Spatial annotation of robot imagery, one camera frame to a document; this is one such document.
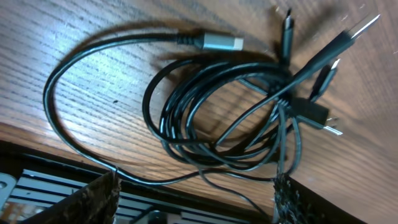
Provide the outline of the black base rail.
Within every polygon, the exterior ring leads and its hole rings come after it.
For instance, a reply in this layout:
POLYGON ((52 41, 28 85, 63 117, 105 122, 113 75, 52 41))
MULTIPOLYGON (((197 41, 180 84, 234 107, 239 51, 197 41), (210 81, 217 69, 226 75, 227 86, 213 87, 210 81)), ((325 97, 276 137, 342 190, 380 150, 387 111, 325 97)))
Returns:
POLYGON ((261 213, 135 184, 114 171, 1 143, 2 223, 268 223, 261 213))

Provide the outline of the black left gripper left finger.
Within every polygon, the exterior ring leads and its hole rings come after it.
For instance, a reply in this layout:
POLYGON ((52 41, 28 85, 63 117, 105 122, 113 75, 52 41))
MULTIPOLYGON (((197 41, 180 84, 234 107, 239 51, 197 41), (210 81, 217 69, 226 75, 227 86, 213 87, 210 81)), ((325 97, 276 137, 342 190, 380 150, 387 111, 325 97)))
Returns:
POLYGON ((59 203, 24 220, 28 224, 113 224, 121 179, 114 172, 98 177, 59 203))

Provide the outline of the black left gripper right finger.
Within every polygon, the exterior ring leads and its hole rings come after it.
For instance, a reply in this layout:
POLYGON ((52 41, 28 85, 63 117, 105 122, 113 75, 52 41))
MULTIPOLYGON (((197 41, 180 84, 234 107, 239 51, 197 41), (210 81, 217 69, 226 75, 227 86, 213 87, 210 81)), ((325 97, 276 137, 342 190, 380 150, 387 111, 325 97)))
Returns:
POLYGON ((288 175, 274 180, 278 223, 364 224, 288 175))

